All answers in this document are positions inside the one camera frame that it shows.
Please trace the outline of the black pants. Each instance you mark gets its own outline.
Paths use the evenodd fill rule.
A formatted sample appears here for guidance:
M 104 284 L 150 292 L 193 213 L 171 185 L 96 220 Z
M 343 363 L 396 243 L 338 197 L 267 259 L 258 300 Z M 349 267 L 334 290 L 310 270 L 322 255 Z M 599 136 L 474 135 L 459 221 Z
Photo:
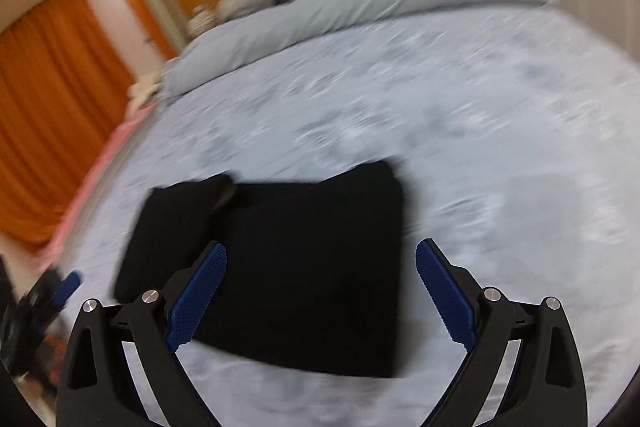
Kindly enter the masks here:
M 320 182 L 240 182 L 219 173 L 155 187 L 113 295 L 131 303 L 219 243 L 227 270 L 196 340 L 290 369 L 388 378 L 404 211 L 404 190 L 386 161 Z

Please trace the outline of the pink topped window bench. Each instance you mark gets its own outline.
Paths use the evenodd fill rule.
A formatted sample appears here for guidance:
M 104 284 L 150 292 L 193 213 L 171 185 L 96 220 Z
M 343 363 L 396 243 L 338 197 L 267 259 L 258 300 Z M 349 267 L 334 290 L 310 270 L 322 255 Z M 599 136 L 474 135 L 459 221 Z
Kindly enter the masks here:
M 86 211 L 90 197 L 98 193 L 98 186 L 105 180 L 108 168 L 114 164 L 117 155 L 122 153 L 125 146 L 134 137 L 134 134 L 142 127 L 142 124 L 145 124 L 151 118 L 157 105 L 158 102 L 156 100 L 146 104 L 134 113 L 134 116 L 120 124 L 111 134 L 100 156 L 87 173 L 87 176 L 85 176 L 74 199 L 67 207 L 66 213 L 58 224 L 49 244 L 37 257 L 39 270 L 44 270 L 49 265 L 53 265 L 53 263 L 60 260 L 70 234 L 72 234 L 82 214 Z

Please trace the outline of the orange curtain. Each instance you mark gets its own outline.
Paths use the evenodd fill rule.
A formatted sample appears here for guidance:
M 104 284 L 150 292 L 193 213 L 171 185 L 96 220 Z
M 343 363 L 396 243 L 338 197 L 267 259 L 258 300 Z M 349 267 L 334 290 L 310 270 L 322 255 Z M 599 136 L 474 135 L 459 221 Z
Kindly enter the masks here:
M 87 0 L 46 0 L 1 36 L 1 232 L 47 246 L 134 81 Z

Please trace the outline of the cream plush toy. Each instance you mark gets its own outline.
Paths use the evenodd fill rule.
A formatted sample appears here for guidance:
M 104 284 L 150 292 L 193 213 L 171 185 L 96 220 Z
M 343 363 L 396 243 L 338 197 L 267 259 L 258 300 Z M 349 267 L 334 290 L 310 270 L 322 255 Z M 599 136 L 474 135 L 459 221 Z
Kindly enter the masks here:
M 158 72 L 140 76 L 128 89 L 125 117 L 127 119 L 134 117 L 146 103 L 152 100 L 158 89 L 160 89 Z

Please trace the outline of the butterfly patterned bed sheet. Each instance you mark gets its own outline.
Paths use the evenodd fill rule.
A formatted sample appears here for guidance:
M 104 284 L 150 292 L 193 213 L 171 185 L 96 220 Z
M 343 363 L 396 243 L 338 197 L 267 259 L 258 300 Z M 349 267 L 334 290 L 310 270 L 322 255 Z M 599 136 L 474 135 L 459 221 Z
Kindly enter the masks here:
M 226 426 L 416 426 L 455 343 L 433 239 L 504 298 L 563 312 L 590 425 L 639 367 L 639 66 L 551 6 L 388 18 L 285 44 L 284 9 L 209 31 L 70 253 L 67 321 L 227 270 L 177 355 Z

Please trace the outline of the grey rolled duvet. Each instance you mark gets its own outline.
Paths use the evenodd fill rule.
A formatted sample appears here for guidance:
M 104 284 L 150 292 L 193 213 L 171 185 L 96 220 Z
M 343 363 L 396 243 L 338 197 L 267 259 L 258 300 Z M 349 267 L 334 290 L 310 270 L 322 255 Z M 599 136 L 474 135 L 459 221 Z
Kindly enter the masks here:
M 405 15 L 480 4 L 545 5 L 553 0 L 295 0 L 204 32 L 166 63 L 160 99 L 177 98 L 220 76 L 309 39 Z

